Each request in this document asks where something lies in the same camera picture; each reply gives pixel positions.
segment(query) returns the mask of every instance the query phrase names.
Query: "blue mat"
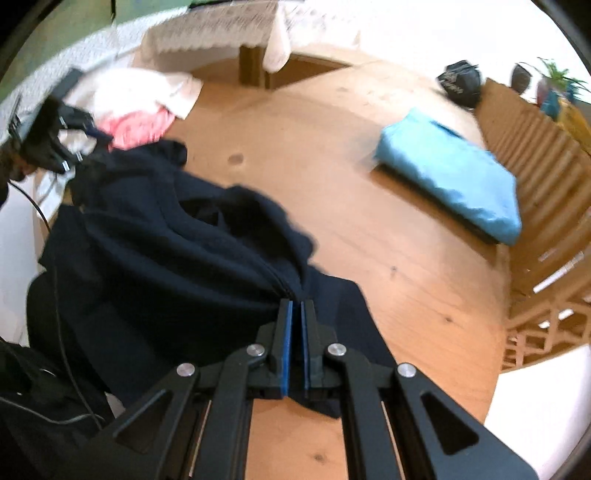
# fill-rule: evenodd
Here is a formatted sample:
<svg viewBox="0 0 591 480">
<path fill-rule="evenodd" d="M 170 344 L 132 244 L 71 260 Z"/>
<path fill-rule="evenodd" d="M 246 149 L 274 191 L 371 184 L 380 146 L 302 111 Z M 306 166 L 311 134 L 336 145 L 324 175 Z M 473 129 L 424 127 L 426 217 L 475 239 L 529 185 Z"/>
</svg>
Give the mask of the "blue mat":
<svg viewBox="0 0 591 480">
<path fill-rule="evenodd" d="M 414 108 L 382 130 L 375 156 L 499 242 L 517 241 L 517 184 L 492 153 Z"/>
</svg>

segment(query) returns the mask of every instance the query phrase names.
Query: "metal bolt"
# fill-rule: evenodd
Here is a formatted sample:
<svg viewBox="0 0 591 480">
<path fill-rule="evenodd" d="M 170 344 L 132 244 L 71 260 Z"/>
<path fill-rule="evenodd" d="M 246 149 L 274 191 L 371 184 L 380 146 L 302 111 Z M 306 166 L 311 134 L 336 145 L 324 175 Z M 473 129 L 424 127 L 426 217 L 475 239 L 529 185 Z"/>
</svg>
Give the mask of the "metal bolt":
<svg viewBox="0 0 591 480">
<path fill-rule="evenodd" d="M 347 347 L 342 343 L 331 343 L 328 347 L 328 351 L 331 355 L 334 356 L 343 356 L 347 353 Z"/>
<path fill-rule="evenodd" d="M 246 353 L 250 356 L 261 356 L 265 353 L 265 347 L 263 347 L 260 343 L 253 343 L 246 347 Z"/>
<path fill-rule="evenodd" d="M 190 377 L 195 373 L 195 365 L 193 364 L 180 364 L 177 367 L 177 373 L 181 377 Z"/>
<path fill-rule="evenodd" d="M 417 367 L 411 364 L 400 364 L 397 370 L 398 375 L 405 378 L 412 378 L 417 374 Z"/>
</svg>

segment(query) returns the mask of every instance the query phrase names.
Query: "table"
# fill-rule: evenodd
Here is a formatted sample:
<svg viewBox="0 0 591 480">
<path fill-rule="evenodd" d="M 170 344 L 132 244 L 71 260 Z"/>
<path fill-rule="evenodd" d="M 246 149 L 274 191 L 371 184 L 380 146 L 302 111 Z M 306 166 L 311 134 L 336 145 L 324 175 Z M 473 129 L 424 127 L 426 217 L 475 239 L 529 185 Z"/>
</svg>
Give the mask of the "table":
<svg viewBox="0 0 591 480">
<path fill-rule="evenodd" d="M 206 81 L 168 136 L 187 144 L 188 171 L 283 205 L 316 240 L 313 262 L 359 284 L 397 361 L 484 421 L 504 351 L 506 251 L 372 159 L 381 128 L 412 106 L 483 145 L 478 124 L 434 81 L 351 63 L 273 92 Z M 340 422 L 290 400 L 256 401 L 246 477 L 346 478 Z"/>
</svg>

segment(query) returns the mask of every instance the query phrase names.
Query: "black cable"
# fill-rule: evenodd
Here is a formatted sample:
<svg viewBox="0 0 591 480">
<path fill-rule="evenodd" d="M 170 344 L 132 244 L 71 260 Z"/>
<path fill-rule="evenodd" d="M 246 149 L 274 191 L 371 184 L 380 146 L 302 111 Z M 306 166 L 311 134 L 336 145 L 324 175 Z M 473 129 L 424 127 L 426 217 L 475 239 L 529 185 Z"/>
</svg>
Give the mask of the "black cable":
<svg viewBox="0 0 591 480">
<path fill-rule="evenodd" d="M 49 232 L 51 230 L 51 228 L 49 227 L 49 222 L 47 221 L 47 218 L 45 218 L 45 215 L 41 211 L 41 208 L 39 207 L 37 202 L 35 202 L 35 200 L 33 200 L 27 192 L 25 192 L 22 188 L 20 188 L 18 185 L 16 185 L 12 180 L 8 180 L 8 184 L 12 188 L 21 192 L 27 198 L 27 200 L 29 202 L 31 202 L 31 204 L 35 207 L 35 210 L 41 216 L 41 219 L 43 220 L 43 223 L 45 224 L 45 227 L 47 228 L 47 231 Z M 58 295 L 58 291 L 57 291 L 57 266 L 56 266 L 55 256 L 52 255 L 51 260 L 53 263 L 53 296 L 54 296 L 54 302 L 56 304 L 57 340 L 60 344 L 61 358 L 64 361 L 64 367 L 66 369 L 68 377 L 70 378 L 70 382 L 72 382 L 72 386 L 74 387 L 74 390 L 76 390 L 76 394 L 80 398 L 80 401 L 84 405 L 84 408 L 86 409 L 86 411 L 89 413 L 89 415 L 94 420 L 96 428 L 99 430 L 102 430 L 103 427 L 101 426 L 99 419 L 97 418 L 97 416 L 96 416 L 95 412 L 92 410 L 92 408 L 90 408 L 89 403 L 86 401 L 86 398 L 84 397 L 82 391 L 80 390 L 80 387 L 78 386 L 78 383 L 76 382 L 76 379 L 74 378 L 74 374 L 72 373 L 72 369 L 70 368 L 70 362 L 68 361 L 68 357 L 66 355 L 66 349 L 64 347 L 64 340 L 63 340 L 63 337 L 61 334 L 61 316 L 60 316 L 59 302 L 58 302 L 59 295 Z"/>
<path fill-rule="evenodd" d="M 40 419 L 45 420 L 49 423 L 53 423 L 54 425 L 71 425 L 72 423 L 76 423 L 78 421 L 92 417 L 89 413 L 83 413 L 82 415 L 78 415 L 76 417 L 72 417 L 67 420 L 53 420 L 53 419 L 50 419 L 49 417 L 46 417 L 45 415 L 43 415 L 35 410 L 33 410 L 32 408 L 21 405 L 20 403 L 13 402 L 12 400 L 9 400 L 4 397 L 0 397 L 0 403 L 5 403 L 6 405 L 10 405 L 11 407 L 26 411 L 27 413 L 35 415 L 36 417 L 39 417 Z M 105 419 L 101 416 L 98 416 L 98 418 L 105 421 Z"/>
</svg>

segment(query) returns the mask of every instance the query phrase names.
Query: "lace tablecloth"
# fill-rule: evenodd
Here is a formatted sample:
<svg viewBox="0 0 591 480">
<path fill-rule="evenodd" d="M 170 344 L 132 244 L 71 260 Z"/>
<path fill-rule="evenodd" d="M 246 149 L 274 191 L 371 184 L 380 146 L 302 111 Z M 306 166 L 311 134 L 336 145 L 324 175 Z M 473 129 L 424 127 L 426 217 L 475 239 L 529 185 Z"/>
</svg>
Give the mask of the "lace tablecloth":
<svg viewBox="0 0 591 480">
<path fill-rule="evenodd" d="M 336 14 L 301 1 L 240 1 L 196 8 L 150 28 L 134 64 L 155 67 L 158 55 L 212 47 L 266 46 L 263 68 L 274 73 L 289 59 L 292 48 L 310 43 L 359 46 L 355 17 Z"/>
</svg>

